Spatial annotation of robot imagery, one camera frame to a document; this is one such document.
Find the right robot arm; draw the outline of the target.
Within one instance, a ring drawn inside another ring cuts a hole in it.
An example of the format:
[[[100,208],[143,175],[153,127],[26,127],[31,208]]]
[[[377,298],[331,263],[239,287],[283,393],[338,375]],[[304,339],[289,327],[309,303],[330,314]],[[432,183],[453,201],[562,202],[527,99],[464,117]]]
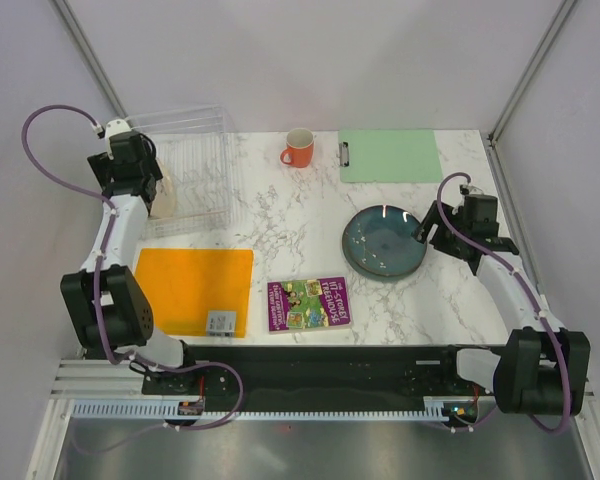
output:
[[[467,263],[505,321],[509,336],[496,353],[461,349],[438,368],[447,392],[463,392],[473,382],[490,390],[508,414],[560,418],[580,413],[585,396],[591,344],[568,330],[532,287],[520,252],[499,233],[498,200],[463,191],[457,207],[432,202],[417,242]]]

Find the green rimmed grey plate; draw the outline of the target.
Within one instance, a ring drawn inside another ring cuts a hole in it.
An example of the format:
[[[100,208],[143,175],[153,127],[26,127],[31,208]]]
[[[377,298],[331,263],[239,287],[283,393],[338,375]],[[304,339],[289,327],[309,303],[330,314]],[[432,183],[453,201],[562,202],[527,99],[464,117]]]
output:
[[[167,219],[174,216],[177,207],[177,194],[170,170],[157,159],[162,179],[156,182],[156,196],[152,202],[149,217]]]

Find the dark blue plate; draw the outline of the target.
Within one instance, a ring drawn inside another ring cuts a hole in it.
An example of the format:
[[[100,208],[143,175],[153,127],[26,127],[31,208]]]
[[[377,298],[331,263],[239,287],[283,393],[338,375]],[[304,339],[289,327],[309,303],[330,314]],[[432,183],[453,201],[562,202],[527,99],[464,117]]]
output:
[[[374,205],[354,215],[346,225],[341,240],[342,252],[353,256],[370,255],[388,262],[400,254],[427,250],[412,236],[420,221],[410,212],[391,205]]]

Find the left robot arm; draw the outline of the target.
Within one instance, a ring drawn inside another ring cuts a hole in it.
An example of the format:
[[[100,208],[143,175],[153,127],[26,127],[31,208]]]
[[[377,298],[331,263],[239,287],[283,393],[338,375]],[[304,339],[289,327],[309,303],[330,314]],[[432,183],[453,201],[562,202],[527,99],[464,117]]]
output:
[[[116,365],[136,360],[165,371],[165,382],[188,393],[199,369],[183,343],[154,325],[152,309],[131,266],[163,174],[154,143],[117,119],[105,127],[106,151],[88,158],[101,191],[102,221],[91,252],[60,284],[79,343]]]

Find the large teal plate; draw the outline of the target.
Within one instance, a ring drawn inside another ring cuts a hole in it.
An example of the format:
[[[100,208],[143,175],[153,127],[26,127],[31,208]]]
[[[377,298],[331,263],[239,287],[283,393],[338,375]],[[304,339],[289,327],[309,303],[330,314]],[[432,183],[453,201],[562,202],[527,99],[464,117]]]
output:
[[[416,272],[424,260],[426,250],[415,254],[400,254],[388,262],[376,261],[370,255],[356,257],[349,250],[344,250],[343,253],[349,266],[359,275],[378,282],[394,283]]]

